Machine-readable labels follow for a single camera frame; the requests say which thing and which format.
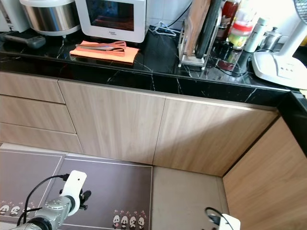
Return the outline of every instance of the kitchen mat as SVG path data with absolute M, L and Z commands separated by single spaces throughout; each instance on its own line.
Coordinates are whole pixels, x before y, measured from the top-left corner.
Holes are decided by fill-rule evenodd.
M 17 223 L 31 190 L 47 177 L 58 174 L 65 154 L 0 150 L 0 221 Z M 29 208 L 41 207 L 54 179 L 31 196 Z
M 151 229 L 151 165 L 67 156 L 59 173 L 72 170 L 87 174 L 83 192 L 90 190 L 92 195 L 85 202 L 88 209 L 67 217 L 61 230 Z M 47 200 L 62 188 L 63 182 L 55 181 Z

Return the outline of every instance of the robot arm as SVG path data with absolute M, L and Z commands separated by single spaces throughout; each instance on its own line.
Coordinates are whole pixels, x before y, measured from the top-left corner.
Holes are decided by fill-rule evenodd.
M 85 179 L 85 173 L 72 171 L 58 198 L 46 202 L 32 219 L 11 230 L 56 230 L 63 224 L 67 216 L 78 211 L 80 207 L 79 195 Z

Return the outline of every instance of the tile floor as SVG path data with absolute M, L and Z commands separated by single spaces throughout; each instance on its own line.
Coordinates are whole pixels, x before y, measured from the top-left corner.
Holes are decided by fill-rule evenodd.
M 8 143 L 0 145 L 0 149 L 59 152 Z M 217 226 L 208 221 L 204 208 L 209 206 L 228 213 L 221 178 L 162 167 L 154 167 L 153 172 L 152 230 L 211 230 Z M 1 230 L 14 226 L 0 222 Z

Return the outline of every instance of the metal tongs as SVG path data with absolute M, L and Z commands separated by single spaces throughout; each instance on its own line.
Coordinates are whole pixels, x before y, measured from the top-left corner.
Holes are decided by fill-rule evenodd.
M 104 51 L 107 54 L 123 57 L 125 56 L 125 49 L 127 45 L 126 42 L 124 41 L 116 41 L 113 43 L 99 43 L 99 44 L 87 44 L 87 45 L 76 44 L 76 47 L 82 49 Z

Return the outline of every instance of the drawer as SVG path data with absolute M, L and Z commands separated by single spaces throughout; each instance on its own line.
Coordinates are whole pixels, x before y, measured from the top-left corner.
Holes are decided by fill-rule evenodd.
M 58 80 L 0 71 L 0 94 L 64 104 Z
M 0 123 L 0 142 L 82 153 L 77 134 Z
M 64 104 L 0 95 L 0 122 L 76 133 Z

